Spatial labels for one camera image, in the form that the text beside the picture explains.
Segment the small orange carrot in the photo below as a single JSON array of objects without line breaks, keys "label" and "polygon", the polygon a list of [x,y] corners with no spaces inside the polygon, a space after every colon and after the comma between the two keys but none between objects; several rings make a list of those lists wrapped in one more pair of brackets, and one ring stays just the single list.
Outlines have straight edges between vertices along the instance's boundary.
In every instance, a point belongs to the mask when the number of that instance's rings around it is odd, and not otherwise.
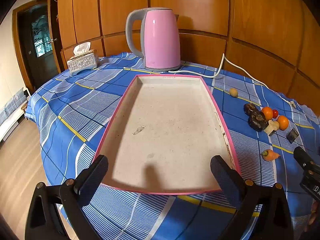
[{"label": "small orange carrot", "polygon": [[280,157],[280,155],[270,149],[268,150],[264,150],[262,153],[261,153],[263,159],[265,161],[273,161],[273,160],[276,160]]}]

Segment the dark wedge slice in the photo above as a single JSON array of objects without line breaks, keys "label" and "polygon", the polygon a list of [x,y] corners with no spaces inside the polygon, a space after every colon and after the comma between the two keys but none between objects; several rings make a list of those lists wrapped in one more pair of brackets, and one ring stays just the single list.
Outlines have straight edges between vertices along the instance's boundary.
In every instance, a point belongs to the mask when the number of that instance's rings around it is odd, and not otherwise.
[{"label": "dark wedge slice", "polygon": [[297,138],[299,137],[298,132],[295,128],[291,129],[291,131],[287,134],[286,138],[289,141],[289,143],[293,143]]}]

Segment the orange tangerine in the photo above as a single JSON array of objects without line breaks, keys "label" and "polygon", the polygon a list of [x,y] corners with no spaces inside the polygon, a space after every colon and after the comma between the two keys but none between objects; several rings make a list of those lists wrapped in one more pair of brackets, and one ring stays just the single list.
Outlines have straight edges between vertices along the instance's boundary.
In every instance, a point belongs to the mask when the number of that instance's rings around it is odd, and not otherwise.
[{"label": "orange tangerine", "polygon": [[269,121],[269,120],[271,120],[273,118],[273,110],[272,110],[272,108],[266,106],[266,107],[263,107],[261,111],[263,112],[266,121]]},{"label": "orange tangerine", "polygon": [[279,115],[277,118],[277,122],[279,124],[279,129],[284,131],[289,126],[289,120],[286,116]]}]

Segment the cut pale fruit chunk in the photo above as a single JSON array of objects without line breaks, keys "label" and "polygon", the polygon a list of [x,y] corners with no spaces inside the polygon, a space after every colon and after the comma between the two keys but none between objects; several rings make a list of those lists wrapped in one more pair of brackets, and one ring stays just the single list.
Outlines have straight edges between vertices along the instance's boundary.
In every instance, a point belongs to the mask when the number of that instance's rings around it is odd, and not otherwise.
[{"label": "cut pale fruit chunk", "polygon": [[264,132],[268,136],[271,136],[278,129],[279,129],[279,122],[273,121],[273,120],[269,120],[267,127],[264,129]]}]

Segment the red cherry tomato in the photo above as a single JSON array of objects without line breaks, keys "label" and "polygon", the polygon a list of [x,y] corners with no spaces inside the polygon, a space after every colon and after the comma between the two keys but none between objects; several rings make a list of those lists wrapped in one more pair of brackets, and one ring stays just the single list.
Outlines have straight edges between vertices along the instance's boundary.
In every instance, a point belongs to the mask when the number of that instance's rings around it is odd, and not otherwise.
[{"label": "red cherry tomato", "polygon": [[273,116],[274,119],[276,119],[278,117],[278,115],[279,115],[279,113],[278,113],[278,111],[276,109],[272,110],[272,114],[273,114],[272,116]]}]

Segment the dark round fruit larger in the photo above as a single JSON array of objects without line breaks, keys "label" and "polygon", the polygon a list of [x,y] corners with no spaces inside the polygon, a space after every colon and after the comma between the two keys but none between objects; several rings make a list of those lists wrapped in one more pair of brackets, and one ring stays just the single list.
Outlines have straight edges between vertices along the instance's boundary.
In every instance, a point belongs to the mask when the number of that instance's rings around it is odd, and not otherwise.
[{"label": "dark round fruit larger", "polygon": [[268,121],[263,112],[254,111],[249,116],[248,124],[255,131],[261,132],[268,126]]}]

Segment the dark round fruit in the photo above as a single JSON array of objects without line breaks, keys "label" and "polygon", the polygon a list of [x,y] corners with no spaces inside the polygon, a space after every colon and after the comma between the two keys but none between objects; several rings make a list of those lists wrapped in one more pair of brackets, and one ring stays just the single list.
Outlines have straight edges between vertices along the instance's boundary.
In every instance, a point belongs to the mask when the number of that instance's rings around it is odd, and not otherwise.
[{"label": "dark round fruit", "polygon": [[247,116],[251,116],[253,113],[259,112],[255,104],[246,103],[244,104],[244,112]]}]

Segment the small tan potato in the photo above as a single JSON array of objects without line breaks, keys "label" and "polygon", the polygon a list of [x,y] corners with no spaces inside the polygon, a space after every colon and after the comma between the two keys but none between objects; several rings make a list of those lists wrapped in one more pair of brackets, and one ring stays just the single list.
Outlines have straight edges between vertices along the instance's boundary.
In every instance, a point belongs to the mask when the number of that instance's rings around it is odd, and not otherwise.
[{"label": "small tan potato", "polygon": [[230,96],[232,96],[234,98],[237,98],[238,97],[238,90],[235,89],[235,88],[230,88],[229,89],[229,94],[230,94]]}]

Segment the blue plaid tablecloth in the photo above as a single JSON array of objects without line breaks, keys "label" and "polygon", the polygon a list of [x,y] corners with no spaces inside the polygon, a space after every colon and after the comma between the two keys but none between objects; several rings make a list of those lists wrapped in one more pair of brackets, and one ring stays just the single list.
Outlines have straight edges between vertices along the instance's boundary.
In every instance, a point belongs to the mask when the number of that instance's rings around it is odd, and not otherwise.
[{"label": "blue plaid tablecloth", "polygon": [[[146,73],[142,60],[121,53],[100,60],[101,66],[76,76],[64,71],[42,85],[31,97],[27,118],[40,132],[41,158],[48,183],[62,184],[89,167],[109,119],[132,79]],[[300,146],[319,161],[319,117],[306,106],[289,106],[288,99],[259,83],[228,71],[183,63],[204,75],[235,146],[244,178],[257,184],[283,185],[295,238],[308,224],[313,199],[300,187],[303,170],[293,157]],[[229,89],[238,90],[238,97]],[[268,137],[247,123],[243,106],[269,106],[289,119],[299,137],[291,144],[286,131]],[[264,150],[280,155],[265,161]],[[157,196],[129,193],[105,186],[97,189],[84,212],[103,239],[216,239],[235,208],[221,193]]]}]

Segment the white bench with cushion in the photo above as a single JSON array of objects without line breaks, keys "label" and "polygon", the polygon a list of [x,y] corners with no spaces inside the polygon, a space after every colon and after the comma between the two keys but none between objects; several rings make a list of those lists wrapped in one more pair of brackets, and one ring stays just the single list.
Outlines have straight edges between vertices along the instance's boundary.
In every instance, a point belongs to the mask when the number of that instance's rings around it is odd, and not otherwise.
[{"label": "white bench with cushion", "polygon": [[6,141],[18,126],[18,120],[25,115],[29,99],[28,88],[21,88],[1,109],[1,141]]}]

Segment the pink rimmed white tray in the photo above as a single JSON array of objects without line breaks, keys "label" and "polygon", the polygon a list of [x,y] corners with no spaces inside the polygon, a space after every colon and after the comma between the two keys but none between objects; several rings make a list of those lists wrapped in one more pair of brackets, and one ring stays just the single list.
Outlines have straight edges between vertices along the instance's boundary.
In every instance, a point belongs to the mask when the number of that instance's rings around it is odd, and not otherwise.
[{"label": "pink rimmed white tray", "polygon": [[213,156],[239,170],[219,107],[199,76],[137,75],[110,118],[97,154],[108,159],[102,183],[147,194],[219,190]]}]

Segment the silver ornate tissue box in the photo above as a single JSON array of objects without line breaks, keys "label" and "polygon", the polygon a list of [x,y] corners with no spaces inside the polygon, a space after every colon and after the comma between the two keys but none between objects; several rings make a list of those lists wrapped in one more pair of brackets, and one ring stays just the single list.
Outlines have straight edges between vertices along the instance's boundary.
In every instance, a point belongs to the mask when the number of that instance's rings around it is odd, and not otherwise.
[{"label": "silver ornate tissue box", "polygon": [[67,66],[72,76],[84,70],[97,68],[97,51],[91,48],[91,42],[84,42],[75,46],[73,56],[67,61]]}]

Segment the dark wooden door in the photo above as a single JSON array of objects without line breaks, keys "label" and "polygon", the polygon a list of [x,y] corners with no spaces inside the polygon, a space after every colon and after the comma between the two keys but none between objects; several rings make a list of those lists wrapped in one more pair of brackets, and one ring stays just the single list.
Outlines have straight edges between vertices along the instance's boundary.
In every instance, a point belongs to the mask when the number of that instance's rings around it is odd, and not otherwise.
[{"label": "dark wooden door", "polygon": [[45,1],[33,0],[12,11],[12,37],[23,82],[33,93],[60,72]]}]

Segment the pink electric kettle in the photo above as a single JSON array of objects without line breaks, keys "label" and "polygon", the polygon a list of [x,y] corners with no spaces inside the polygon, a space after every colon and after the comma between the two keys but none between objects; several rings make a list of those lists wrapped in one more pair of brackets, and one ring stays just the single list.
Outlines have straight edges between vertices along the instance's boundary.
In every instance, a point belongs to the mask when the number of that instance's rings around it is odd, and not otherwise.
[{"label": "pink electric kettle", "polygon": [[[129,49],[143,59],[146,69],[157,71],[177,70],[181,65],[178,15],[172,9],[153,7],[134,10],[126,19],[125,34]],[[133,44],[132,27],[141,21],[140,46]]]}]

